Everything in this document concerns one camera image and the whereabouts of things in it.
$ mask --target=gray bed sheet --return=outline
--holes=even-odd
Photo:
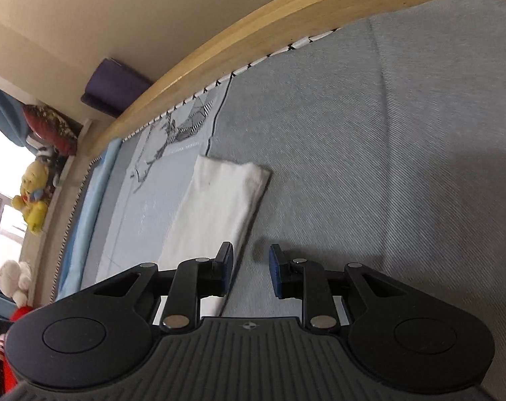
[[[298,315],[271,243],[359,261],[480,317],[506,400],[506,2],[436,0],[235,77],[209,156],[273,171],[224,316]]]
[[[103,254],[104,243],[107,240],[112,214],[139,137],[140,133],[134,135],[127,141],[123,142],[119,148],[119,153],[110,174],[107,188],[104,192],[101,206],[99,208],[99,213],[97,214],[92,240],[88,249],[88,257],[82,274],[81,289],[88,288],[88,286],[92,286],[95,283],[97,270],[99,269],[99,263],[101,261],[101,255]],[[91,175],[89,175],[86,179],[86,187],[90,177]]]

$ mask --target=wooden bed frame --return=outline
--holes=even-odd
[[[49,302],[62,240],[78,188],[93,158],[110,140],[124,138],[209,83],[303,37],[339,28],[359,18],[416,6],[430,0],[274,0],[242,18],[182,60],[104,129],[94,124],[66,172],[40,243],[21,256],[32,262],[34,305]]]

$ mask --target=stuffed animal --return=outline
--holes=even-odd
[[[41,232],[49,209],[50,194],[47,189],[49,168],[39,160],[27,167],[21,179],[21,195],[12,199],[12,206],[22,212],[28,229],[37,235]]]
[[[6,261],[0,269],[0,290],[13,301],[18,308],[28,303],[28,290],[32,284],[32,272],[26,262],[13,259]]]

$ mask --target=white plush toy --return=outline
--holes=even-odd
[[[17,307],[28,303],[28,289],[32,284],[30,265],[26,262],[17,262],[12,259],[6,261],[0,269],[0,290],[13,301]]]

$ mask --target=white cloth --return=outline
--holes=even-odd
[[[188,190],[169,229],[160,259],[160,270],[175,269],[182,261],[214,258],[221,244],[230,241],[234,258],[270,172],[252,163],[234,164],[199,156]],[[223,298],[201,300],[201,315],[218,315]],[[157,316],[161,315],[163,304]]]

